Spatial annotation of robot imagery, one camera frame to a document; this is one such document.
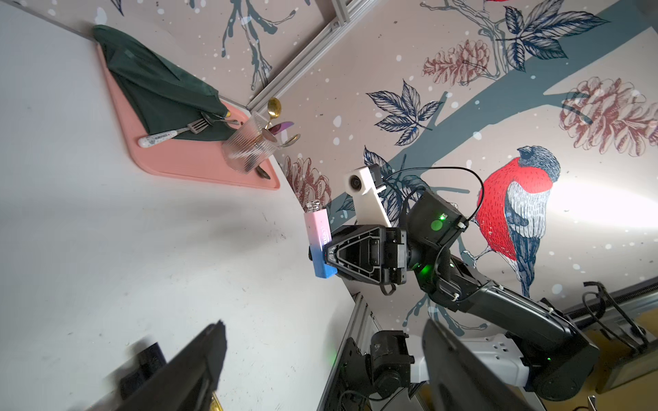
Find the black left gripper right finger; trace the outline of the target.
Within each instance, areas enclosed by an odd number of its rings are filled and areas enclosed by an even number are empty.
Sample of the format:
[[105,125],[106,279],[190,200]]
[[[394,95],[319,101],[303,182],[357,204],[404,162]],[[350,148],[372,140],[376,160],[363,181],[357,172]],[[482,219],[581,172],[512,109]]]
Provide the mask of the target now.
[[525,387],[529,368],[503,335],[460,340],[429,320],[423,329],[428,383],[438,410],[530,410],[511,388]]

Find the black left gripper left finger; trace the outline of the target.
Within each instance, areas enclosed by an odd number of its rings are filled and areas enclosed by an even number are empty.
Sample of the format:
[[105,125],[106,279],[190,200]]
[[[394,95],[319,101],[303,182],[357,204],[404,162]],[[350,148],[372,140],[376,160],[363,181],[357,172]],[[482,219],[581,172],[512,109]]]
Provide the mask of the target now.
[[138,368],[120,379],[120,410],[211,410],[226,359],[226,326],[207,326],[171,361],[158,344],[137,356]]

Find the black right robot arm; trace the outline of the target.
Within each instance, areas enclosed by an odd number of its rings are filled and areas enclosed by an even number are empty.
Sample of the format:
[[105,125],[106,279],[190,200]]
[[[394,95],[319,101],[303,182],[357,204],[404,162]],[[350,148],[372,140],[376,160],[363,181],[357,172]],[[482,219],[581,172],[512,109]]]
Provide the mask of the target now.
[[428,298],[454,312],[469,313],[506,330],[529,368],[522,384],[538,397],[562,402],[579,393],[599,349],[569,320],[484,276],[450,247],[468,226],[450,203],[425,192],[401,228],[380,224],[345,226],[323,248],[323,260],[339,277],[381,289],[404,284],[413,272]]

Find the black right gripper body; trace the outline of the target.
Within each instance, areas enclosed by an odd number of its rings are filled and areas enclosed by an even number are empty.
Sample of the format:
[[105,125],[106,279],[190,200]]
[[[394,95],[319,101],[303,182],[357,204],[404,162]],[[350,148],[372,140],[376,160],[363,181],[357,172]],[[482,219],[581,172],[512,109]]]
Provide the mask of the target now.
[[405,229],[387,228],[380,239],[380,283],[406,283],[408,268],[408,236]]

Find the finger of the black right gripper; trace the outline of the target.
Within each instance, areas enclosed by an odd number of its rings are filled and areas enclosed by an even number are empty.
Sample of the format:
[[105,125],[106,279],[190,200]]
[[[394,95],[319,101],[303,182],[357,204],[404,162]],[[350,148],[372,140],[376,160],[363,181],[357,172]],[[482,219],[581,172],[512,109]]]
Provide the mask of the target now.
[[377,257],[383,227],[376,224],[344,226],[332,234],[324,249],[326,257]]
[[380,283],[381,266],[370,246],[333,246],[324,251],[325,261],[338,270],[340,277],[362,283]]

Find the pink blue lipstick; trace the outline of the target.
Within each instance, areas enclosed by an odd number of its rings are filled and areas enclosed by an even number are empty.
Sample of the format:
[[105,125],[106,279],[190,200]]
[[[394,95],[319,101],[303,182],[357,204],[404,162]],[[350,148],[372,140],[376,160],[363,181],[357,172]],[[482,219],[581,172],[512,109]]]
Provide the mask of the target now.
[[318,200],[305,204],[304,221],[306,224],[309,255],[314,266],[315,276],[330,278],[337,274],[336,267],[327,265],[324,257],[324,247],[332,241],[331,227],[327,211]]

